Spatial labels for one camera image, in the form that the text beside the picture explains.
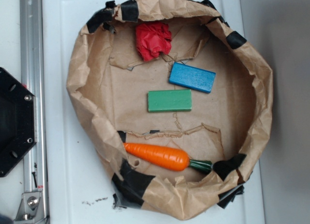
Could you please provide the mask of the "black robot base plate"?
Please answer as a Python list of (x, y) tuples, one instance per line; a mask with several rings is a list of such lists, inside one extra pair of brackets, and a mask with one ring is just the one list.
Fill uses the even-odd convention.
[(36, 144), (35, 96), (0, 69), (0, 176), (6, 177)]

